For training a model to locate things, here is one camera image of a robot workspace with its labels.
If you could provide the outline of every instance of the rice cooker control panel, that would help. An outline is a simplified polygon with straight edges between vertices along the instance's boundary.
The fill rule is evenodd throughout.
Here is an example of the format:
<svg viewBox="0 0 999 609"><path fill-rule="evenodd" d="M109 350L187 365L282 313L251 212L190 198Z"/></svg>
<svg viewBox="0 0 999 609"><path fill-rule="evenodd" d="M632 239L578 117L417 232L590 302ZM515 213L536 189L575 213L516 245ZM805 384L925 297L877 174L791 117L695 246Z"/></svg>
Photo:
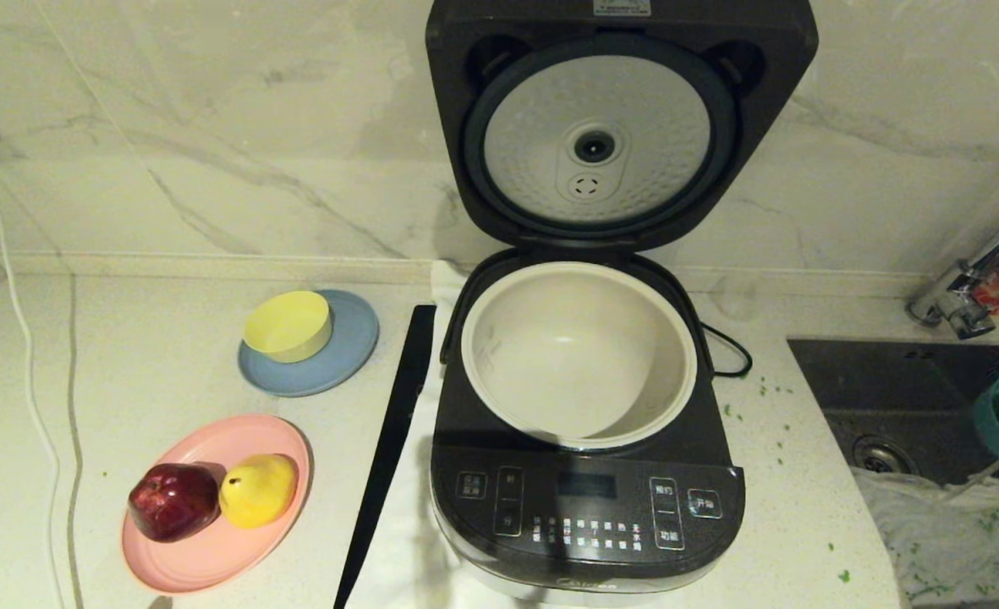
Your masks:
<svg viewBox="0 0 999 609"><path fill-rule="evenodd" d="M444 459L457 470L442 473L459 519L509 550L584 562L680 560L743 513L734 467L442 450L464 453Z"/></svg>

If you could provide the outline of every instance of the rice cooker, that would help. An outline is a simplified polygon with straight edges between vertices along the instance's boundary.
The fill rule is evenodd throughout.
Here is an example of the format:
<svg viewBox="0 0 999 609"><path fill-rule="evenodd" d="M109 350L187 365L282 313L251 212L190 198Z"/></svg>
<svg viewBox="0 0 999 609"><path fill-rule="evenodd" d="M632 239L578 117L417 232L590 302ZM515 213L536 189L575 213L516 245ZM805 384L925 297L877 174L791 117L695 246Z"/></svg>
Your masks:
<svg viewBox="0 0 999 609"><path fill-rule="evenodd" d="M426 31L465 210L511 245L442 345L431 491L473 572L623 606L732 544L699 317L640 251L699 224L814 57L808 0L436 0Z"/></svg>

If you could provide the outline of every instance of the kitchen countertop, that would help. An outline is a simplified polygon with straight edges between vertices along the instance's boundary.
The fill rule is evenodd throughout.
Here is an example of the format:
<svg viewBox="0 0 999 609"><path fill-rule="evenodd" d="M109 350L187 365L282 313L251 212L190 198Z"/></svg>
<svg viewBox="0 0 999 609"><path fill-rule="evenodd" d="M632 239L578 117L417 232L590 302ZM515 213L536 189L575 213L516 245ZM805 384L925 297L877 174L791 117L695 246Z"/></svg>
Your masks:
<svg viewBox="0 0 999 609"><path fill-rule="evenodd" d="M236 348L248 312L296 288L360 294L376 308L381 334L371 361L345 384L308 398L274 398L239 376ZM309 501L258 567L174 605L330 606L409 316L428 301L428 286L32 275L19 278L19 292L36 337L36 396L62 460L56 562L66 578L73 569L66 547L73 516L83 606L145 609L154 601L157 595L131 577L119 550L127 493L186 433L249 412L283 417L305 433L315 458ZM692 300L705 322L755 356L747 378L713 382L727 411L733 462L745 470L747 508L730 551L711 573L679 590L677 604L898 606L889 557L785 338L952 343L954 337L945 327L928 331L908 322L900 300L765 296L735 307L726 294L733 300L721 308L721 296L692 294ZM724 312L737 308L746 319ZM984 342L999 343L999 332ZM713 346L719 367L735 363ZM41 550L47 463L24 404L22 350L0 285L0 606L7 608L50 604ZM80 459L71 451L71 427ZM847 578L839 577L846 571Z"/></svg>

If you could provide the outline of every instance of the white inner pot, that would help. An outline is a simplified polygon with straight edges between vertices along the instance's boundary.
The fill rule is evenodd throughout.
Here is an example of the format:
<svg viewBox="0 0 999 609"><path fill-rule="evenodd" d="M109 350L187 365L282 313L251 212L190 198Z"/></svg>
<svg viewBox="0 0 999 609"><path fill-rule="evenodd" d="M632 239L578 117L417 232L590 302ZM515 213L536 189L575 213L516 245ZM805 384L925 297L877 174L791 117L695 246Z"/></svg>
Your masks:
<svg viewBox="0 0 999 609"><path fill-rule="evenodd" d="M691 398L694 339L676 309L626 273L527 267L489 286L461 334L469 382L515 429L562 447L621 447Z"/></svg>

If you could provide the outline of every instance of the marble backsplash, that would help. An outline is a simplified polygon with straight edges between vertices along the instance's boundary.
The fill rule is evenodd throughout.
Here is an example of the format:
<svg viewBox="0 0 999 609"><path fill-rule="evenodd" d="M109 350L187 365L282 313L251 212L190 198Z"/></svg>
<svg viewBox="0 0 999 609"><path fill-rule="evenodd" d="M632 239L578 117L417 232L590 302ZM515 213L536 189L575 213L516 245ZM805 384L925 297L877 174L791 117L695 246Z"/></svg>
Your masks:
<svg viewBox="0 0 999 609"><path fill-rule="evenodd" d="M430 0L0 0L15 250L475 261ZM813 0L812 69L676 266L933 272L999 223L999 0Z"/></svg>

